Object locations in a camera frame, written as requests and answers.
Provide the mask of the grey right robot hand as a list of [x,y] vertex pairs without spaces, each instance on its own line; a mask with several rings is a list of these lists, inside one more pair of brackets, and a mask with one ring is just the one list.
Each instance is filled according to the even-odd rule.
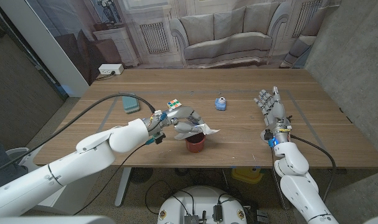
[[279,125],[287,127],[291,125],[289,119],[286,117],[285,109],[276,86],[272,88],[272,94],[266,90],[261,90],[258,97],[253,100],[264,115],[266,127],[274,128]]

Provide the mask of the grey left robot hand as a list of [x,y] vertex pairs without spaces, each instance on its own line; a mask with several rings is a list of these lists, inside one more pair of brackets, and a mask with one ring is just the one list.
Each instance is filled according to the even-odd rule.
[[205,124],[205,122],[190,106],[179,106],[166,110],[164,113],[166,114],[167,125],[173,125],[176,132],[181,134],[203,133],[199,125]]

